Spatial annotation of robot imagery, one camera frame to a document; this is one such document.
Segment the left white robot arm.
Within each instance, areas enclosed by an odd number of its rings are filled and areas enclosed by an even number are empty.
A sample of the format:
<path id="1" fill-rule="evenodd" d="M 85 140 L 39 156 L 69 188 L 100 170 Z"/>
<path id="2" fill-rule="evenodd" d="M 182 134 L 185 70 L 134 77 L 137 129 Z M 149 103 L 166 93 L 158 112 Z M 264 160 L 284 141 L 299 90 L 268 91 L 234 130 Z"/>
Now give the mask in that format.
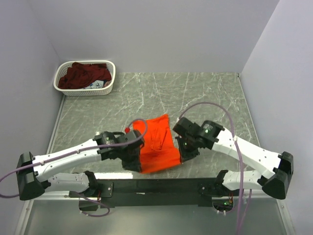
<path id="1" fill-rule="evenodd" d="M 86 197 L 94 196 L 99 183 L 91 171 L 65 173 L 78 165 L 119 158 L 124 163 L 138 160 L 143 135 L 138 130 L 126 134 L 103 132 L 77 146 L 46 155 L 20 155 L 17 165 L 19 199 L 35 199 L 45 192 L 74 191 Z"/>

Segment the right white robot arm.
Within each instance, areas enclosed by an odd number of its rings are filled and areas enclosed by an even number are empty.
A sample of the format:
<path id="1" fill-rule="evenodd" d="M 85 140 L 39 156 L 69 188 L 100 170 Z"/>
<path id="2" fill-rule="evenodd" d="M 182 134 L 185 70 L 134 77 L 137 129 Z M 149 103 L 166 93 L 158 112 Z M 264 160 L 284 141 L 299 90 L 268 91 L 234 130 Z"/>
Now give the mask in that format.
<path id="1" fill-rule="evenodd" d="M 233 137 L 228 129 L 209 120 L 198 125 L 182 117 L 173 130 L 178 135 L 176 140 L 182 162 L 198 156 L 200 148 L 207 148 L 242 160 L 252 168 L 243 173 L 221 170 L 210 184 L 200 187 L 201 194 L 223 197 L 243 188 L 262 190 L 279 200 L 286 198 L 294 171 L 292 154 L 268 151 Z"/>

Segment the orange polo shirt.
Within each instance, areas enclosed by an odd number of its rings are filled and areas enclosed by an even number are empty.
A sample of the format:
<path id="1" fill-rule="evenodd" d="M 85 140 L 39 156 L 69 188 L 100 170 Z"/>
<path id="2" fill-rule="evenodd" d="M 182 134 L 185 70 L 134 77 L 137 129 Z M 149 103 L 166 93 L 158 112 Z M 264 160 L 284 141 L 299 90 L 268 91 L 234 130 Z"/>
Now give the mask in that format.
<path id="1" fill-rule="evenodd" d="M 180 152 L 174 146 L 168 114 L 143 121 L 134 121 L 133 129 L 143 133 L 144 146 L 140 150 L 140 173 L 153 173 L 180 165 Z"/>

